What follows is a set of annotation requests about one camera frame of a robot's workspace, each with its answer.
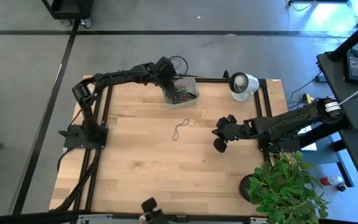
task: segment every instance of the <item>plant pot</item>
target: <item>plant pot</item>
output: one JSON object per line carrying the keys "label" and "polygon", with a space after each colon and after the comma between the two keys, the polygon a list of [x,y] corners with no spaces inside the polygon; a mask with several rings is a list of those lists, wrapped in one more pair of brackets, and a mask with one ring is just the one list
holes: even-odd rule
{"label": "plant pot", "polygon": [[246,175],[241,181],[239,185],[239,193],[240,195],[250,202],[250,197],[248,195],[248,190],[251,188],[251,182],[249,180],[249,177],[253,177],[253,174]]}

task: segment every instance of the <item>potted plant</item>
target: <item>potted plant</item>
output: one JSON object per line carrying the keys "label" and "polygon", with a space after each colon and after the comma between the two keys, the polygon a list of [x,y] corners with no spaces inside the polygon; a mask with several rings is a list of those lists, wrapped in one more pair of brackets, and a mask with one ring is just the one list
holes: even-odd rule
{"label": "potted plant", "polygon": [[301,162],[301,158],[299,151],[290,156],[281,153],[274,165],[265,162],[241,180],[240,194],[259,205],[256,211],[268,215],[268,223],[318,223],[316,210],[321,219],[328,216],[328,202],[321,198],[324,193],[314,191],[314,184],[321,184],[305,170],[313,165]]}

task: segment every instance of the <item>wooden tabletop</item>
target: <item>wooden tabletop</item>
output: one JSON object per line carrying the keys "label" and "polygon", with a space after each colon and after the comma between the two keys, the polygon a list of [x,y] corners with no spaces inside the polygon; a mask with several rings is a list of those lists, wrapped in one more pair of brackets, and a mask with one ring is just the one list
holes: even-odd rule
{"label": "wooden tabletop", "polygon": [[[286,112],[281,81],[267,80],[267,86],[273,115]],[[92,211],[142,213],[141,203],[154,197],[164,213],[258,215],[255,205],[238,193],[240,180],[263,163],[257,141],[230,142],[226,152],[219,153],[213,146],[216,136],[211,133],[217,120],[228,114],[239,122],[255,118],[254,97],[246,102],[234,100],[227,83],[199,83],[198,87],[196,105],[169,110],[161,89],[154,85],[114,86]],[[261,89],[259,93],[265,116]],[[198,122],[180,126],[179,139],[172,140],[175,126],[186,118],[190,124]],[[84,151],[75,149],[62,160],[50,208],[59,206],[76,185]]]}

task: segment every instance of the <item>concrete floor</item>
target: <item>concrete floor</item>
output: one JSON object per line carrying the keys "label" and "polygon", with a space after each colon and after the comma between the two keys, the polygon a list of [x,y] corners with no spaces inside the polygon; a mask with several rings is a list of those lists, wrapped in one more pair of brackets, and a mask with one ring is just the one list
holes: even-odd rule
{"label": "concrete floor", "polygon": [[[301,8],[306,3],[297,3]],[[358,1],[352,1],[358,9]],[[107,1],[95,0],[91,30],[269,30],[349,31],[356,12],[344,3],[319,3],[296,12],[285,1]],[[0,0],[0,30],[70,30],[53,21],[41,1]],[[56,78],[67,35],[0,36],[0,215],[9,213],[24,164]],[[293,90],[317,73],[316,55],[335,49],[344,39],[219,35],[92,35],[77,36],[53,111],[44,146],[24,206],[25,213],[47,211],[62,153],[59,129],[70,122],[71,87],[84,74],[131,68],[162,55],[181,55],[188,73],[221,77],[223,71],[246,72],[257,78],[283,80]],[[332,95],[327,84],[312,83],[294,95]],[[329,218],[358,222],[358,173],[347,153],[356,187],[346,192],[326,188]],[[336,164],[319,166],[316,176],[339,174]]]}

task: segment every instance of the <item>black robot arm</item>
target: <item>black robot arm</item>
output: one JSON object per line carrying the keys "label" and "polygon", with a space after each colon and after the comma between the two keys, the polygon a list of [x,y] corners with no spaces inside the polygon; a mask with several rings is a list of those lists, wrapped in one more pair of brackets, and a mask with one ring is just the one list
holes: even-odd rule
{"label": "black robot arm", "polygon": [[267,144],[277,146],[285,141],[296,141],[298,131],[306,126],[318,121],[337,123],[342,116],[341,107],[330,98],[316,99],[303,108],[271,118],[244,120],[243,124],[236,124],[235,117],[229,115],[227,118],[219,119],[217,129],[212,131],[219,137],[215,140],[214,147],[219,152],[224,152],[228,141],[239,139],[263,139]]}
{"label": "black robot arm", "polygon": [[[170,97],[170,93],[174,89],[173,79],[176,75],[177,73],[171,61],[166,57],[162,57],[156,64],[152,62],[144,63],[130,70],[105,74],[97,73],[91,78],[86,78],[72,89],[74,97],[83,113],[82,125],[71,125],[67,131],[59,131],[59,133],[66,137],[66,143],[68,138],[71,138],[71,142],[76,141],[77,147],[95,146],[92,142],[96,143],[97,146],[104,145],[103,142],[105,142],[107,129],[97,123],[92,112],[92,104],[104,88],[129,82],[142,83],[144,85],[153,83],[155,86],[164,89],[167,96]],[[88,88],[89,84],[94,84],[94,91],[92,93]]]}

